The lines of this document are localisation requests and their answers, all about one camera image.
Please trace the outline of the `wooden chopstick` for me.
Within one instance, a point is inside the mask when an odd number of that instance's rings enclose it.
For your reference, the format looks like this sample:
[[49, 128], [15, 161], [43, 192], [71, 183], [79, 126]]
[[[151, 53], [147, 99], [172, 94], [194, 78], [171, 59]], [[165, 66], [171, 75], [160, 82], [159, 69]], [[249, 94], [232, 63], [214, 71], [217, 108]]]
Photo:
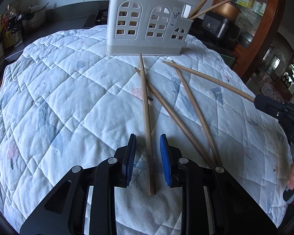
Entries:
[[219, 152], [217, 150], [216, 143], [214, 142], [213, 136], [212, 136], [212, 134], [210, 132], [210, 128], [209, 128], [209, 126], [208, 126], [208, 124], [207, 124], [207, 122], [205, 120], [205, 117], [203, 116], [203, 113], [202, 113], [198, 103], [196, 102], [192, 91], [190, 90], [188, 84], [186, 83], [182, 73], [176, 67], [175, 67], [175, 70], [176, 70], [177, 75], [180, 78], [181, 83], [183, 83], [185, 91], [186, 91], [186, 93], [187, 93], [187, 95], [188, 95], [188, 97], [190, 99], [190, 102], [191, 102], [191, 104], [192, 104], [192, 106], [193, 106], [193, 108], [194, 108], [194, 110], [195, 110], [195, 112], [197, 114], [197, 117], [198, 117], [198, 119], [199, 119], [199, 121], [200, 121], [200, 123], [201, 123], [201, 125], [203, 127], [204, 133], [205, 133], [205, 135], [207, 137], [207, 140], [209, 142], [209, 145], [210, 145], [210, 148], [212, 150], [212, 154], [213, 154], [213, 157], [214, 157], [214, 159], [216, 161], [216, 164], [222, 166], [221, 158], [219, 156]]
[[229, 84], [227, 84], [227, 83], [225, 83], [223, 81], [220, 81], [218, 79], [215, 79], [215, 78], [213, 78], [213, 77], [211, 77], [211, 76], [209, 76], [207, 74], [203, 74], [203, 73], [200, 73], [200, 72], [195, 71], [193, 69], [189, 69], [187, 67], [178, 65], [178, 64], [174, 63], [173, 61], [172, 62], [163, 61], [163, 63], [165, 63], [167, 65], [170, 65], [172, 67], [175, 67], [177, 69], [183, 70], [185, 72], [189, 72], [189, 73], [194, 74], [196, 76], [199, 76], [199, 77], [201, 77], [201, 78], [203, 78], [205, 80], [208, 80], [210, 82], [213, 82], [213, 83], [215, 83], [215, 84], [217, 84], [217, 85], [219, 85], [221, 87], [224, 87], [224, 88], [228, 89], [231, 92], [234, 92], [235, 94], [238, 94], [239, 96], [243, 97], [244, 99], [246, 99], [248, 101], [254, 102], [254, 100], [255, 100], [255, 97], [253, 97], [253, 96], [251, 96], [251, 95], [249, 95], [249, 94], [247, 94], [247, 93], [245, 93], [245, 92], [243, 92], [243, 91], [241, 91], [241, 90], [233, 87], [232, 85], [229, 85]]
[[147, 86], [149, 87], [150, 91], [153, 93], [153, 95], [157, 98], [159, 103], [164, 107], [164, 109], [168, 112], [170, 117], [174, 120], [174, 122], [177, 124], [177, 126], [181, 129], [181, 131], [184, 133], [184, 135], [188, 138], [188, 140], [192, 143], [192, 145], [195, 147], [199, 155], [203, 158], [203, 160], [206, 162], [206, 164], [213, 169], [216, 166], [215, 161], [207, 154], [203, 146], [198, 142], [198, 140], [194, 137], [194, 135], [191, 133], [191, 131], [187, 128], [185, 123], [178, 117], [178, 115], [175, 113], [174, 109], [170, 107], [168, 102], [162, 97], [161, 94], [155, 89], [155, 87], [150, 84], [148, 81], [146, 82]]

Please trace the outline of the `white quilted cloth mat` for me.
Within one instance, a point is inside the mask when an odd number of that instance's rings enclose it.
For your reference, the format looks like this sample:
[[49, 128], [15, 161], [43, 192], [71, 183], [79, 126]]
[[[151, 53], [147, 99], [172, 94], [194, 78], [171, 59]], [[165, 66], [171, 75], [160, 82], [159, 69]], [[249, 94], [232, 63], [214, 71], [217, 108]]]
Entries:
[[[137, 136], [133, 176], [116, 188], [119, 234], [180, 234], [181, 190], [163, 175], [159, 138], [201, 166], [205, 161], [158, 100], [150, 102], [157, 194], [148, 193], [141, 80], [147, 80], [199, 143], [209, 143], [176, 71], [175, 61], [245, 93], [247, 86], [213, 50], [187, 36], [179, 56], [112, 56], [106, 26], [59, 31], [28, 45], [8, 65], [0, 88], [0, 211], [15, 230], [54, 185], [75, 166], [94, 167]], [[269, 218], [280, 225], [283, 191], [292, 163], [276, 119], [241, 96], [184, 72], [216, 143], [225, 169]]]

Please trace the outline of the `black rice cooker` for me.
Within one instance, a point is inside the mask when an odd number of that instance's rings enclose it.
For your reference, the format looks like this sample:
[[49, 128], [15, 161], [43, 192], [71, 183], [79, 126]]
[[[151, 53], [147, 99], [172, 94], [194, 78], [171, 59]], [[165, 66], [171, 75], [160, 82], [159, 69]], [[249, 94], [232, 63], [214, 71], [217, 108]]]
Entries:
[[216, 45], [233, 48], [240, 35], [240, 28], [229, 19], [215, 12], [206, 12], [201, 28]]

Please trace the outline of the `wooden glass cabinet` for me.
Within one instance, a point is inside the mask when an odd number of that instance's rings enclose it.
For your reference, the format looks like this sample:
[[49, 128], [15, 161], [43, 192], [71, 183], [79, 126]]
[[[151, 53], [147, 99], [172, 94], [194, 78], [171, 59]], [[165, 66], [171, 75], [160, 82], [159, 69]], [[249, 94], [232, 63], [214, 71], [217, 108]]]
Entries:
[[246, 83], [258, 69], [277, 33], [286, 0], [232, 0], [231, 3], [241, 11], [235, 22], [240, 34], [234, 45], [237, 59], [232, 70]]

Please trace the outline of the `copper pot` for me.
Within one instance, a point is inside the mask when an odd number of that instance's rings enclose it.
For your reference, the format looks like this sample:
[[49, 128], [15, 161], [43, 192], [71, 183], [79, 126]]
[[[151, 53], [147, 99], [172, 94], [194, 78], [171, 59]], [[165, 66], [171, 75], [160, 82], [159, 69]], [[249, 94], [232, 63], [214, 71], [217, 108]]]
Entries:
[[234, 6], [231, 2], [227, 2], [213, 9], [213, 12], [227, 18], [230, 21], [235, 21], [241, 15], [242, 11]]

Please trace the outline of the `white utensil holder caddy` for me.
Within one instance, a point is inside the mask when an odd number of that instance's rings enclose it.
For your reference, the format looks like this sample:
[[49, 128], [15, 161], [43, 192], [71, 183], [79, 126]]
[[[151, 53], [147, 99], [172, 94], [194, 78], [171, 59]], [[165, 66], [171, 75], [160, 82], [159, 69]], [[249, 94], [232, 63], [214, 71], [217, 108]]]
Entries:
[[178, 0], [109, 0], [106, 52], [179, 55], [193, 23]]

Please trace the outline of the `condiment bottles group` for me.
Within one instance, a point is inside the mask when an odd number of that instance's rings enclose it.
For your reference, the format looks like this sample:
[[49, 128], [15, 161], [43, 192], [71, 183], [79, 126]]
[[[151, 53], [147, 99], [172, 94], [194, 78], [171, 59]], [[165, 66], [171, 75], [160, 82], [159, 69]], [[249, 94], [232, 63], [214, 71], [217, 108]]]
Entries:
[[0, 58], [4, 56], [6, 50], [11, 50], [23, 43], [19, 17], [12, 4], [8, 4], [6, 12], [0, 15]]

